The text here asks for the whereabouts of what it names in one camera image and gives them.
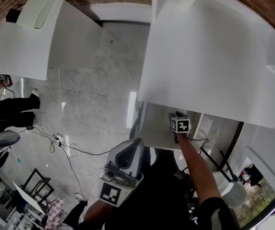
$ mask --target white marker cube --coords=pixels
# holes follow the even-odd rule
[[[172,117],[171,130],[175,133],[189,133],[191,121],[189,117]]]

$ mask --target gray tile floor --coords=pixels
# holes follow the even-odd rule
[[[12,90],[16,97],[28,97],[33,88],[38,89],[41,106],[36,111],[36,127],[45,125],[50,135],[59,134],[61,129],[66,141],[76,144],[81,150],[92,153],[108,151],[129,138],[130,128],[126,127],[128,104],[134,101],[130,100],[130,93],[139,90],[148,33],[149,26],[146,25],[105,23],[96,67],[63,69],[61,77],[58,69],[48,69],[46,81],[24,78],[15,83]],[[4,98],[12,97],[8,91],[5,94]],[[225,143],[229,141],[223,138],[231,136],[232,139],[237,123],[208,116],[201,126],[200,137],[210,134],[210,146],[220,144],[227,147]],[[12,146],[1,175],[8,182],[24,184],[33,169],[37,168],[44,176],[51,178],[50,183],[55,188],[49,199],[64,199],[63,209],[69,212],[77,203],[75,193],[80,192],[80,188],[66,154],[59,148],[51,153],[49,147],[49,139],[24,131],[21,140]],[[97,169],[106,164],[107,154],[79,155],[72,149],[69,152],[83,195],[91,205],[96,200],[98,177],[102,175],[102,170]],[[180,169],[186,167],[181,151],[175,151],[175,158]]]

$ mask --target floor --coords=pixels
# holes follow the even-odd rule
[[[43,132],[49,135],[61,133],[66,142],[80,150],[108,151],[129,138],[131,126],[128,119],[134,120],[136,112],[129,117],[128,106],[137,109],[141,104],[135,96],[139,90],[148,33],[147,25],[104,23],[96,67],[63,69],[61,75],[58,69],[48,69],[46,81],[24,78],[16,81],[11,89],[16,97],[28,97],[33,88],[38,89],[41,106],[36,111],[36,127],[41,127]],[[12,93],[6,91],[3,97],[0,94],[0,99],[8,97],[12,97]],[[228,148],[238,122],[210,115],[204,120],[199,137],[209,134],[212,140],[209,147]],[[37,168],[45,177],[51,178],[50,184],[55,191],[49,199],[60,197],[64,200],[63,210],[69,212],[77,203],[75,194],[80,192],[80,187],[66,154],[59,148],[51,153],[48,138],[31,131],[20,135],[21,140],[12,146],[1,176],[7,182],[24,184]],[[90,156],[73,149],[69,149],[68,154],[83,195],[91,205],[96,201],[97,180],[102,175],[102,170],[98,169],[106,164],[107,154]],[[186,167],[181,151],[175,152],[175,158],[180,169]],[[36,182],[31,181],[27,189]]]

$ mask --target black sleeve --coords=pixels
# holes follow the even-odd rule
[[[100,230],[102,225],[101,222],[83,221],[78,225],[77,230]]]
[[[201,203],[198,209],[198,226],[205,230],[237,230],[228,206],[219,197],[211,197]]]

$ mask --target checkered cloth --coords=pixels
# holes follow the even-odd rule
[[[63,203],[64,200],[58,198],[51,204],[45,230],[56,230],[62,223],[62,220],[59,217],[59,213]]]

